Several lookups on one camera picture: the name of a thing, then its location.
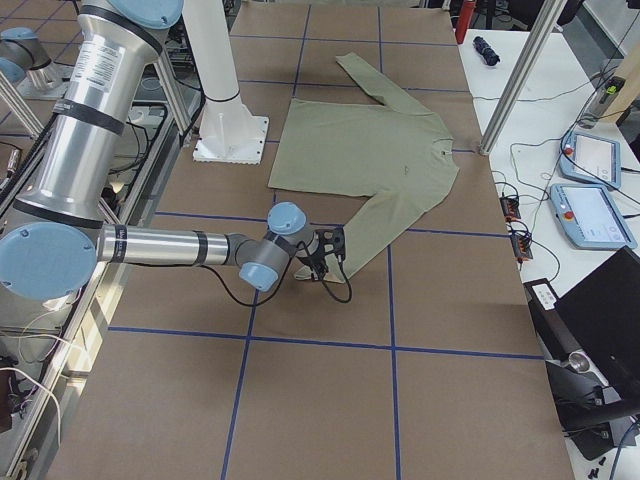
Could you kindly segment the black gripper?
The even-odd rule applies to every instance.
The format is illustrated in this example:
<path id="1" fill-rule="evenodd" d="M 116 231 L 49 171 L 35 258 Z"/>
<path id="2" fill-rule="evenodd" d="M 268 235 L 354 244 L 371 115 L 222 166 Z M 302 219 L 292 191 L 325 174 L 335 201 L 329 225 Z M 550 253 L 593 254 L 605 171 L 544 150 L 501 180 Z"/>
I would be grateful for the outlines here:
<path id="1" fill-rule="evenodd" d="M 333 255 L 339 264 L 346 260 L 346 238 L 342 227 L 316 229 L 314 233 L 317 240 L 314 256 L 317 259 L 324 260 Z"/>

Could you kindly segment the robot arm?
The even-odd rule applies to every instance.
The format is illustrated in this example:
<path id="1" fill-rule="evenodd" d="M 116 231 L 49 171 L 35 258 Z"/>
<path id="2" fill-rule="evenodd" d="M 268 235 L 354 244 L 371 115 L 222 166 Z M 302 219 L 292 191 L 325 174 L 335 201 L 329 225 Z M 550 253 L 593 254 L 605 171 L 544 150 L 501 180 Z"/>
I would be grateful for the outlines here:
<path id="1" fill-rule="evenodd" d="M 80 289 L 102 262 L 209 271 L 225 265 L 272 296 L 293 260 L 319 282 L 330 261 L 344 262 L 344 232 L 312 228 L 291 202 L 269 211 L 260 240 L 108 223 L 99 207 L 104 188 L 132 178 L 151 151 L 141 141 L 133 161 L 115 156 L 146 67 L 156 68 L 178 125 L 200 126 L 199 161 L 258 163 L 269 121 L 241 100 L 221 2 L 86 1 L 78 22 L 83 41 L 54 106 L 41 167 L 9 206 L 1 237 L 4 288 L 47 301 Z"/>

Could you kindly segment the grey arm base joint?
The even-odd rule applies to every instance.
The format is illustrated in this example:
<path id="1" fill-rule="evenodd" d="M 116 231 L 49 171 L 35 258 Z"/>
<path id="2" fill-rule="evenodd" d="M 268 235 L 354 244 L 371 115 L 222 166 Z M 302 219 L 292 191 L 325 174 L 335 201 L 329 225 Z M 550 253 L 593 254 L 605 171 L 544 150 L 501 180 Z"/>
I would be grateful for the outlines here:
<path id="1" fill-rule="evenodd" d="M 1 72 L 28 99 L 59 99 L 67 90 L 68 70 L 57 65 L 37 34 L 26 27 L 1 32 Z"/>

